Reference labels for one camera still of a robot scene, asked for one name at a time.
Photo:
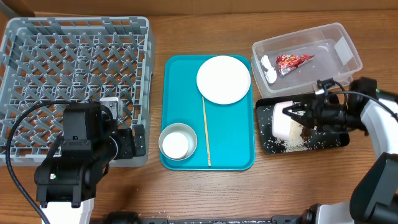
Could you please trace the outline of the white paper cup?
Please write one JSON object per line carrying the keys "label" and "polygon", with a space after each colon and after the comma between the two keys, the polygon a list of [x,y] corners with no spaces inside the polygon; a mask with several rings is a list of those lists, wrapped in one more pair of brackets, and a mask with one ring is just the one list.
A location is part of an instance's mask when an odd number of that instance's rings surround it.
{"label": "white paper cup", "polygon": [[166,135],[162,143],[164,154],[171,159],[181,159],[188,152],[188,139],[182,133]]}

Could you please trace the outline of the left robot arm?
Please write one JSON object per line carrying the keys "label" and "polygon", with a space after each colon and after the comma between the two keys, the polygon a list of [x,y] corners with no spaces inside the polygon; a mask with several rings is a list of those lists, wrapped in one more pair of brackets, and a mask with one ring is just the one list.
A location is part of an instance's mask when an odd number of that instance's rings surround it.
{"label": "left robot arm", "polygon": [[145,127],[119,128],[109,103],[70,103],[63,112],[63,134],[35,171],[36,200],[43,223],[89,223],[96,186],[113,160],[145,155]]}

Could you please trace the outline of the red snack wrapper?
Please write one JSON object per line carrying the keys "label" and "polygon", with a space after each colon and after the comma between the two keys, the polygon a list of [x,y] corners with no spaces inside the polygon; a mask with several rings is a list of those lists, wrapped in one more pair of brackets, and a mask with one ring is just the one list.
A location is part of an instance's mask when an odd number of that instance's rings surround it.
{"label": "red snack wrapper", "polygon": [[276,59],[276,64],[278,70],[282,76],[292,72],[296,68],[308,63],[314,58],[314,55],[294,55],[294,54],[285,54],[280,55]]}

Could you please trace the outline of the pink bowl with rice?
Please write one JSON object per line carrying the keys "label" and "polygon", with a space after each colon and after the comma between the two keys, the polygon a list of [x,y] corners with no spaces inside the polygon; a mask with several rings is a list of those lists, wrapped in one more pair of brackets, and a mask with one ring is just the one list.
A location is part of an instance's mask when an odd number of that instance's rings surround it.
{"label": "pink bowl with rice", "polygon": [[276,103],[272,114],[272,135],[275,138],[288,141],[292,118],[283,113],[283,109],[293,105],[293,101]]}

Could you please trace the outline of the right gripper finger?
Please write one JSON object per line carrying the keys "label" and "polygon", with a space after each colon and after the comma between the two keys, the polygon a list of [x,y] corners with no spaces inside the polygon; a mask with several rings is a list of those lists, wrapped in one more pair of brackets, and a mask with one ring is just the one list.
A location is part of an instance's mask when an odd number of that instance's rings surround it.
{"label": "right gripper finger", "polygon": [[304,114],[299,114],[290,111],[289,116],[297,123],[301,124],[304,127],[308,127],[308,120],[307,117]]}
{"label": "right gripper finger", "polygon": [[283,114],[305,114],[306,105],[302,101],[285,101],[282,105]]}

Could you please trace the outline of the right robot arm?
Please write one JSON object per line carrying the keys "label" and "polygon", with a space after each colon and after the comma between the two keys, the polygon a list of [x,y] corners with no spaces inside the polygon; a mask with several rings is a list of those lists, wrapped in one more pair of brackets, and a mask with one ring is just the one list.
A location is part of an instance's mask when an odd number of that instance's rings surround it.
{"label": "right robot arm", "polygon": [[314,96],[274,106],[272,134],[288,140],[293,122],[308,129],[364,131],[371,138],[376,161],[354,189],[349,202],[312,205],[296,223],[397,223],[397,95],[382,91],[377,82],[361,77],[338,93],[342,104],[330,103],[337,92],[334,79],[319,80]]}

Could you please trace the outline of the white tissue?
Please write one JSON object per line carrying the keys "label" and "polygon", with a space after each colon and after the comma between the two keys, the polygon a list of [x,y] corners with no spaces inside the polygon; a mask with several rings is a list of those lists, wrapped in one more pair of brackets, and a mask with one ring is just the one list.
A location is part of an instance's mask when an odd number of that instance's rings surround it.
{"label": "white tissue", "polygon": [[277,72],[275,68],[271,65],[267,55],[262,56],[261,65],[264,67],[264,76],[269,84],[275,83],[277,80]]}

